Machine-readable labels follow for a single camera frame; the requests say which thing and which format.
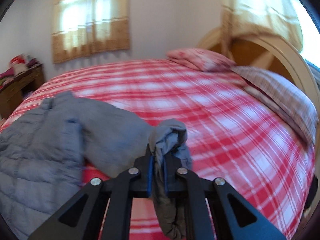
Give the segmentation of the grey puffer jacket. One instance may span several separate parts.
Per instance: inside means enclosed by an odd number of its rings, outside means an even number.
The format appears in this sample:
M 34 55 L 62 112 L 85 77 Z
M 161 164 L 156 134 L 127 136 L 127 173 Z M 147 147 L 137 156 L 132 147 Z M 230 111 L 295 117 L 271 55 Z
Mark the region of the grey puffer jacket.
M 192 167 L 187 137 L 175 119 L 151 126 L 135 113 L 69 91 L 46 98 L 1 132 L 1 215 L 18 239 L 27 239 L 80 190 L 86 161 L 115 178 L 150 149 L 161 230 L 183 239 L 184 210 L 165 195 L 161 166 L 172 152 Z

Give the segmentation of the clothes pile on desk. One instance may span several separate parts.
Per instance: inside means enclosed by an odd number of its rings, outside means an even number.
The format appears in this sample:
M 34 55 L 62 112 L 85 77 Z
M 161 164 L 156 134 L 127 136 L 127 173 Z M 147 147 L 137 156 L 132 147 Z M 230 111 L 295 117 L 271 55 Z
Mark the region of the clothes pile on desk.
M 14 77 L 26 72 L 39 63 L 37 58 L 27 54 L 20 54 L 12 58 L 9 62 L 8 70 L 1 73 L 1 86 L 4 86 L 9 80 L 12 80 Z

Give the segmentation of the red plaid bed sheet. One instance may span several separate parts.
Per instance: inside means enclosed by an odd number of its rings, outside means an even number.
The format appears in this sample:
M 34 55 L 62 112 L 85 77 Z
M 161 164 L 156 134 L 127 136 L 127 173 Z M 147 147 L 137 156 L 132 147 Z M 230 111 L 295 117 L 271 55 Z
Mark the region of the red plaid bed sheet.
M 92 66 L 42 85 L 17 107 L 1 132 L 43 99 L 67 90 L 136 113 L 152 126 L 179 120 L 188 131 L 194 171 L 206 179 L 226 178 L 291 239 L 313 178 L 314 150 L 247 94 L 244 85 L 233 72 L 200 72 L 169 60 Z

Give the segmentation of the striped pillow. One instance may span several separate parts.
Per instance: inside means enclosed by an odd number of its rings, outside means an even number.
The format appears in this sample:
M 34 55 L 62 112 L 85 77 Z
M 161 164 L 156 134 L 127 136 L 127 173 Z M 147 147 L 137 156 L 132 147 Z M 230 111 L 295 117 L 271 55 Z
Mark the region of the striped pillow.
M 246 88 L 249 94 L 276 112 L 308 145 L 316 144 L 316 107 L 299 88 L 266 69 L 240 66 L 231 70 L 252 84 Z

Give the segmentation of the brown wooden desk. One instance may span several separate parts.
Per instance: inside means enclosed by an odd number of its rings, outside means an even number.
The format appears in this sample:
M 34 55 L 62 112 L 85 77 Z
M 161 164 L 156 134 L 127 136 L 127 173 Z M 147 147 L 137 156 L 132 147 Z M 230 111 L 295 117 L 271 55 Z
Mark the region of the brown wooden desk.
M 16 76 L 1 88 L 1 118 L 8 118 L 29 93 L 45 83 L 43 64 L 39 63 Z

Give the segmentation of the pink floral folded blanket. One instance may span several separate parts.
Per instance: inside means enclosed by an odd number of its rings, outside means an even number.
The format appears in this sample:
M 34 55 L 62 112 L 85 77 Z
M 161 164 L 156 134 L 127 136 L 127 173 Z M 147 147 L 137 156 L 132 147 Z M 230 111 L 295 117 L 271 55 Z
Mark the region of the pink floral folded blanket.
M 167 52 L 167 58 L 177 64 L 202 72 L 223 72 L 236 63 L 222 54 L 199 48 L 182 48 Z

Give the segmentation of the cream wooden headboard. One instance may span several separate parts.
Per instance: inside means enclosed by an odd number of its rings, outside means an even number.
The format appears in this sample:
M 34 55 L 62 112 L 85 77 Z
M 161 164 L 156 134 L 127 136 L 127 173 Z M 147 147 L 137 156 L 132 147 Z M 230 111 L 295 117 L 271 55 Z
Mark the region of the cream wooden headboard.
M 231 41 L 228 56 L 240 66 L 253 66 L 277 73 L 302 90 L 315 106 L 319 89 L 311 68 L 300 53 L 277 36 L 244 36 Z

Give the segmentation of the beige side window curtain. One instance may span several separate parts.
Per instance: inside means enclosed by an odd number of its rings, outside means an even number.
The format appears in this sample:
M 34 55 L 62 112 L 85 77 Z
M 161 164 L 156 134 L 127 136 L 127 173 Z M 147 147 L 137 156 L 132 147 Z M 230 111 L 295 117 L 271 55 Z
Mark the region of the beige side window curtain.
M 221 52 L 231 56 L 231 43 L 244 36 L 279 36 L 298 51 L 303 33 L 290 0 L 221 0 Z

